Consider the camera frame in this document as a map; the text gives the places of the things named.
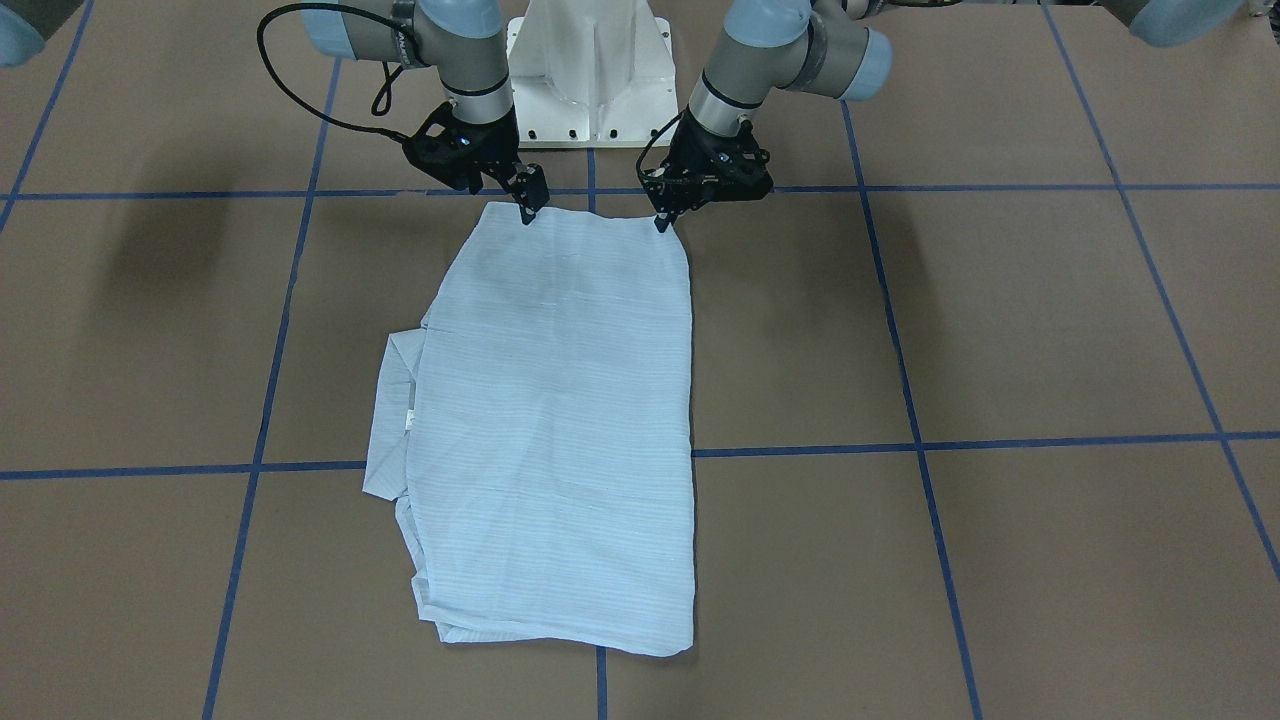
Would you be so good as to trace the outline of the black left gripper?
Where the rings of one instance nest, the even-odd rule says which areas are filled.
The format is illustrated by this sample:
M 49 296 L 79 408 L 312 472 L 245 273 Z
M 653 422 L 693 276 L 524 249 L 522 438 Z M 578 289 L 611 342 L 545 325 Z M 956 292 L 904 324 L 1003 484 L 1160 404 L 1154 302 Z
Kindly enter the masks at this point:
M 678 210 L 695 211 L 710 202 L 704 195 L 704 188 L 710 179 L 705 170 L 707 150 L 712 137 L 733 138 L 745 129 L 753 132 L 754 127 L 750 120 L 745 120 L 736 135 L 718 136 L 703 128 L 685 108 L 660 132 L 668 129 L 675 135 L 666 159 L 657 169 L 640 170 L 640 184 L 655 209 L 654 225 L 659 233 L 666 233 L 675 225 Z

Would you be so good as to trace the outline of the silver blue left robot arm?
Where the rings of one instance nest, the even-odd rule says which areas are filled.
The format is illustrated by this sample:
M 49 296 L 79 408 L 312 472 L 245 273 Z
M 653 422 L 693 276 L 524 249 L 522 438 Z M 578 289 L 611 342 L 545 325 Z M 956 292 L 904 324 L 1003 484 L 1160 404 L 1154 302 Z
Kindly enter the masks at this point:
M 860 20 L 897 9 L 942 9 L 979 1 L 733 1 L 684 109 L 652 132 L 635 161 L 659 232 L 686 213 L 713 202 L 753 202 L 774 192 L 753 120 L 774 88 L 849 102 L 874 97 L 890 77 L 893 46 Z M 1034 6 L 1070 56 L 1055 26 L 1053 6 L 1102 8 L 1130 37 L 1149 47 L 1179 47 L 1219 28 L 1244 1 L 1002 1 L 995 6 Z M 644 168 L 657 140 L 672 131 L 669 151 L 657 169 Z M 1101 190 L 1092 184 L 925 183 L 868 184 L 854 159 L 855 184 L 812 186 L 812 191 L 968 192 L 1019 190 Z

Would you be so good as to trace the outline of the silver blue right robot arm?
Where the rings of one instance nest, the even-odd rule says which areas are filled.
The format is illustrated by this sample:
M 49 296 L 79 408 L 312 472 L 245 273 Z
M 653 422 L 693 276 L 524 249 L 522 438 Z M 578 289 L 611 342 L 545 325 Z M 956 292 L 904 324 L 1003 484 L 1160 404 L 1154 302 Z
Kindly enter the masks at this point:
M 300 1 L 268 12 L 255 45 L 271 82 L 294 104 L 329 126 L 332 117 L 288 87 L 268 51 L 268 28 L 297 15 L 315 50 L 353 61 L 378 61 L 383 82 L 372 105 L 385 115 L 396 81 L 407 70 L 434 69 L 444 94 L 412 135 L 343 122 L 343 129 L 375 135 L 399 146 L 406 161 L 445 187 L 479 193 L 495 181 L 524 224 L 548 204 L 544 170 L 518 155 L 515 87 L 506 53 L 504 14 L 497 1 Z

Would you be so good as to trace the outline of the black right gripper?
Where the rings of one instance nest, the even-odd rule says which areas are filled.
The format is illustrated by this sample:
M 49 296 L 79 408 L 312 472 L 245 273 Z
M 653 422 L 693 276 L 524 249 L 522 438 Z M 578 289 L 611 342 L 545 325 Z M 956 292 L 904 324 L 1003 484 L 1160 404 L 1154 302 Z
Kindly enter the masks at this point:
M 481 178 L 490 177 L 518 205 L 520 220 L 530 225 L 549 202 L 550 191 L 543 168 L 526 164 L 518 156 L 518 124 L 511 108 L 494 122 L 475 124 L 486 128 L 480 151 Z

